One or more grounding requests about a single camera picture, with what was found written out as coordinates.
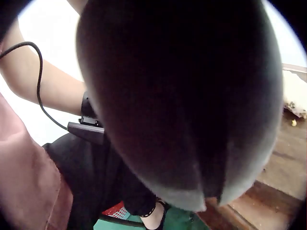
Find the wooden floor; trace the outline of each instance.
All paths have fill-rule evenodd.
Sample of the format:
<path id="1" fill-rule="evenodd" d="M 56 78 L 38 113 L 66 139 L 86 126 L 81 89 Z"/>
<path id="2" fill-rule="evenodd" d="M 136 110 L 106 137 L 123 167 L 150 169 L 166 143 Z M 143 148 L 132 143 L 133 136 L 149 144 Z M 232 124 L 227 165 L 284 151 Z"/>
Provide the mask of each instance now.
<path id="1" fill-rule="evenodd" d="M 306 73 L 298 75 L 306 81 Z M 292 119 L 297 126 L 291 126 Z M 208 199 L 201 219 L 212 230 L 287 229 L 306 197 L 306 128 L 306 120 L 285 110 L 272 156 L 253 187 L 222 207 Z"/>

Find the black shoe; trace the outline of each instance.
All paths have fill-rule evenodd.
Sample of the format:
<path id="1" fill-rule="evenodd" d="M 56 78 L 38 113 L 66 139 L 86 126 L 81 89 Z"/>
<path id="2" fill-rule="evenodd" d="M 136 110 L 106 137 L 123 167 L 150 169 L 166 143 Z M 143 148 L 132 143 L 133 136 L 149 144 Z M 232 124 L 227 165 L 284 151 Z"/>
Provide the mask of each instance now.
<path id="1" fill-rule="evenodd" d="M 163 205 L 164 212 L 163 212 L 163 217 L 162 217 L 162 220 L 160 222 L 160 225 L 155 230 L 163 230 L 163 224 L 164 224 L 165 216 L 166 216 L 166 213 L 169 210 L 170 206 L 167 203 L 163 203 L 162 201 L 157 201 L 157 202 Z"/>

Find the pink sleeve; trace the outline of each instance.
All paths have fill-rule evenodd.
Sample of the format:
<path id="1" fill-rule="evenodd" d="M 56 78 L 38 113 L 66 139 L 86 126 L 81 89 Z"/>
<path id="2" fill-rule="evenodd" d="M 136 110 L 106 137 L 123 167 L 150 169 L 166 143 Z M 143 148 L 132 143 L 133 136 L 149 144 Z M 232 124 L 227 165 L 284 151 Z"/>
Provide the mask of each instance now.
<path id="1" fill-rule="evenodd" d="M 18 229 L 65 230 L 72 193 L 0 94 L 0 210 Z"/>

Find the green mat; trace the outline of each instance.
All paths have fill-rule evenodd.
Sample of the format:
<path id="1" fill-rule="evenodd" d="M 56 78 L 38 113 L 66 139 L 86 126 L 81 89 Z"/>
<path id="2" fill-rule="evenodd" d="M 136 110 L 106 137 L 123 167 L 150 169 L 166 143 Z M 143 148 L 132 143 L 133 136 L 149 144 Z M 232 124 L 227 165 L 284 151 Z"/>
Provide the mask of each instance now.
<path id="1" fill-rule="evenodd" d="M 141 222 L 140 217 L 130 216 L 128 220 Z M 125 226 L 98 220 L 94 230 L 144 230 L 145 228 Z M 171 207 L 166 214 L 164 230 L 209 230 L 193 212 Z"/>

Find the forearm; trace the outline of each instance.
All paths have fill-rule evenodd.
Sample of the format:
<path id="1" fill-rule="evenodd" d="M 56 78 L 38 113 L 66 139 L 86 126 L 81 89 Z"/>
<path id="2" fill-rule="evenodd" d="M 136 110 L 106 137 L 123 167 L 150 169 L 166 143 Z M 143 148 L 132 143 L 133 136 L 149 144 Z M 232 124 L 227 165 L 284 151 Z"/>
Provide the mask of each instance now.
<path id="1" fill-rule="evenodd" d="M 16 21 L 3 41 L 2 51 L 23 41 Z M 12 51 L 0 60 L 1 74 L 10 89 L 34 103 L 38 103 L 36 89 L 39 67 L 38 56 L 27 46 Z M 83 82 L 43 61 L 40 96 L 44 106 L 79 115 L 84 92 Z"/>

